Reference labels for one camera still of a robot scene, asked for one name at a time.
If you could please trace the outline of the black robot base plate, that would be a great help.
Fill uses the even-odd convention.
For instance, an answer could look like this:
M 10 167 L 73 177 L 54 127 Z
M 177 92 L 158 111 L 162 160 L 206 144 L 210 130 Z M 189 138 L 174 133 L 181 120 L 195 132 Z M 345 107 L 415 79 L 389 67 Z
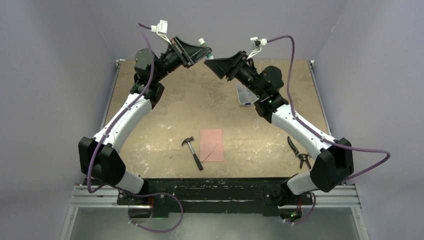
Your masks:
M 147 205 L 153 218 L 170 213 L 280 215 L 279 207 L 311 204 L 309 191 L 293 195 L 288 177 L 147 178 L 140 194 L 119 193 L 118 205 Z

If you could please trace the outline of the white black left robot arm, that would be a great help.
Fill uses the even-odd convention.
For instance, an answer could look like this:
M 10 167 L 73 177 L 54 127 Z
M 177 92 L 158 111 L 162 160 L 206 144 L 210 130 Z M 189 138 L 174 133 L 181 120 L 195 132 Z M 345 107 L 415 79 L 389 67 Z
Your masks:
M 131 173 L 119 153 L 139 121 L 157 105 L 165 90 L 162 79 L 178 67 L 190 68 L 211 55 L 212 49 L 203 38 L 189 44 L 173 37 L 164 53 L 156 56 L 149 48 L 135 55 L 134 84 L 123 106 L 93 137 L 78 143 L 80 168 L 87 179 L 126 190 L 138 205 L 146 203 L 149 191 L 141 177 Z

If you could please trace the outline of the black handled hammer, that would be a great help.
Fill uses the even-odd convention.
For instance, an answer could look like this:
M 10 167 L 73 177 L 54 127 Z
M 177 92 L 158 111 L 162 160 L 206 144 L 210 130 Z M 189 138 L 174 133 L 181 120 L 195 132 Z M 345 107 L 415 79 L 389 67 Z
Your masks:
M 191 145 L 191 142 L 192 142 L 192 141 L 194 141 L 194 137 L 193 137 L 193 136 L 188 137 L 188 138 L 185 138 L 185 139 L 182 141 L 181 146 L 183 147 L 184 145 L 188 145 L 188 147 L 189 147 L 189 149 L 190 149 L 190 151 L 191 151 L 191 154 L 192 154 L 192 156 L 193 156 L 193 159 L 194 159 L 194 161 L 195 161 L 195 163 L 196 163 L 196 166 L 197 166 L 198 170 L 199 170 L 199 171 L 202 171 L 204 168 L 203 168 L 203 166 L 202 166 L 202 164 L 201 164 L 200 159 L 198 158 L 197 154 L 195 153 L 195 151 L 194 151 L 194 149 L 193 149 L 193 147 L 192 147 L 192 145 Z

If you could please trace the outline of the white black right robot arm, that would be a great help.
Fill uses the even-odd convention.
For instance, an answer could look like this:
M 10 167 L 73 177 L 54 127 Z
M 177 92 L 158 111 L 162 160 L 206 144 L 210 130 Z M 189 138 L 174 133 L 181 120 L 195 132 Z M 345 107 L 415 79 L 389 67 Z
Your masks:
M 245 51 L 227 58 L 207 59 L 204 63 L 219 79 L 236 79 L 247 87 L 258 98 L 254 103 L 257 114 L 293 137 L 314 159 L 309 172 L 292 176 L 283 183 L 280 196 L 284 202 L 292 204 L 309 191 L 328 193 L 353 173 L 351 143 L 321 132 L 292 109 L 280 94 L 284 82 L 278 67 L 269 65 L 258 72 L 249 64 Z

